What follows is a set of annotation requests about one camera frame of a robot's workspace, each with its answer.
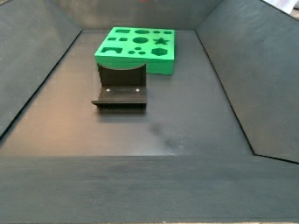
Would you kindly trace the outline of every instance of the green shape sorter block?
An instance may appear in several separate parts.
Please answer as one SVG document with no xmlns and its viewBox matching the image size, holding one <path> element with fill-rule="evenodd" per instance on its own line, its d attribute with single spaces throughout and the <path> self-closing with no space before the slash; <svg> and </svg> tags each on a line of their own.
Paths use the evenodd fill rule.
<svg viewBox="0 0 299 224">
<path fill-rule="evenodd" d="M 115 69 L 146 63 L 150 74 L 173 74 L 174 37 L 175 30 L 115 27 L 96 51 L 96 62 Z"/>
</svg>

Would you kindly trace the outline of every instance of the star-shaped hole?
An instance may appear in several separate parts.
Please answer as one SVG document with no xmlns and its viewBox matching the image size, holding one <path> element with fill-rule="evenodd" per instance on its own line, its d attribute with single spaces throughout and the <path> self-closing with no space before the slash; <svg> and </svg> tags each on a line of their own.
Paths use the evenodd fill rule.
<svg viewBox="0 0 299 224">
<path fill-rule="evenodd" d="M 167 42 L 170 40 L 166 40 L 165 38 L 159 38 L 159 39 L 155 39 L 154 41 L 157 45 L 167 45 Z"/>
</svg>

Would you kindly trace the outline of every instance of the cutout hole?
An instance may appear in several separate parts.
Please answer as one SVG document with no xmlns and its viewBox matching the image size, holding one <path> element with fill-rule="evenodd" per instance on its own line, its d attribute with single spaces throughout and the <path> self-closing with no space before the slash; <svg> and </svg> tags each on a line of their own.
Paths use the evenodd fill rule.
<svg viewBox="0 0 299 224">
<path fill-rule="evenodd" d="M 120 47 L 104 47 L 102 52 L 106 53 L 106 52 L 116 52 L 116 53 L 122 53 L 123 52 L 123 48 Z"/>
<path fill-rule="evenodd" d="M 149 42 L 149 38 L 134 38 L 134 42 L 138 44 L 145 44 Z"/>
<path fill-rule="evenodd" d="M 130 30 L 116 30 L 116 32 L 120 32 L 120 33 L 130 33 L 131 31 Z"/>
<path fill-rule="evenodd" d="M 138 31 L 135 31 L 135 33 L 138 33 L 138 34 L 147 34 L 147 33 L 150 33 L 150 31 L 146 31 L 146 30 L 138 30 Z"/>
<path fill-rule="evenodd" d="M 163 48 L 155 48 L 153 50 L 153 54 L 157 56 L 165 56 L 169 53 L 169 51 Z"/>
</svg>

